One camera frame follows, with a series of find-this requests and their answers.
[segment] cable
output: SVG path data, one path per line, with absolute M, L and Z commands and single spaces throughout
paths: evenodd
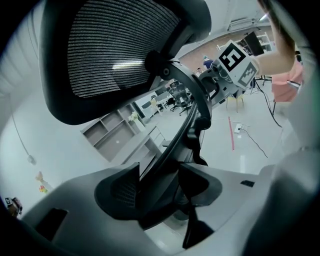
M 239 128 L 239 130 L 245 131 L 246 134 L 248 134 L 248 136 L 250 137 L 250 139 L 251 139 L 251 140 L 258 146 L 258 148 L 263 152 L 263 154 L 265 155 L 265 157 L 268 158 L 267 155 L 266 155 L 266 153 L 263 151 L 263 149 L 259 146 L 258 143 L 255 142 L 255 140 L 249 135 L 249 133 L 248 133 L 245 129 Z
M 19 137 L 19 139 L 20 139 L 20 142 L 21 142 L 21 144 L 22 144 L 22 146 L 23 146 L 23 148 L 24 148 L 24 151 L 26 152 L 26 154 L 27 154 L 28 156 L 30 156 L 28 150 L 26 149 L 26 146 L 25 146 L 24 142 L 22 141 L 22 139 L 21 139 L 21 137 L 20 137 L 20 134 L 19 134 L 19 131 L 18 131 L 18 128 L 17 128 L 16 120 L 15 120 L 15 117 L 14 117 L 14 112 L 12 111 L 10 94 L 9 94 L 8 98 L 9 98 L 10 112 L 11 112 L 11 116 L 12 116 L 12 120 L 13 120 L 13 124 L 14 124 L 15 130 L 16 130 L 16 133 L 18 134 L 18 137 Z
M 260 88 L 259 84 L 257 83 L 257 81 L 255 81 L 255 83 L 256 83 L 256 85 L 258 86 L 259 90 L 260 90 L 260 91 L 263 93 L 263 95 L 264 95 L 264 98 L 265 98 L 265 101 L 266 101 L 266 105 L 267 105 L 267 107 L 268 107 L 268 110 L 269 110 L 270 115 L 272 116 L 274 122 L 275 122 L 280 128 L 282 128 L 282 126 L 276 121 L 274 115 L 272 114 L 271 108 L 269 107 L 270 102 L 268 103 L 268 100 L 267 100 L 267 97 L 266 97 L 265 92 L 264 92 L 263 90 L 261 90 L 261 88 Z

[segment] black cable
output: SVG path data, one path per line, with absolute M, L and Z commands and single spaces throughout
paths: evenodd
M 248 133 L 245 129 L 239 128 L 239 130 L 245 131 L 246 134 L 248 134 L 248 136 L 250 137 L 250 139 L 251 139 L 251 140 L 258 146 L 258 148 L 264 153 L 265 157 L 268 158 L 267 155 L 266 155 L 266 153 L 263 151 L 263 149 L 259 146 L 258 143 L 255 142 L 255 140 L 249 135 L 249 133 Z
M 263 93 L 263 96 L 264 96 L 264 98 L 265 98 L 266 105 L 267 105 L 267 107 L 268 107 L 268 110 L 269 110 L 270 115 L 272 116 L 274 122 L 275 122 L 279 127 L 282 128 L 282 126 L 276 121 L 274 115 L 272 114 L 272 111 L 271 111 L 271 109 L 270 109 L 270 107 L 269 107 L 268 100 L 267 100 L 267 97 L 266 97 L 265 92 L 264 92 L 263 90 L 261 90 L 261 88 L 260 88 L 259 84 L 257 83 L 257 81 L 255 81 L 255 83 L 256 83 L 256 85 L 258 86 L 258 89 Z

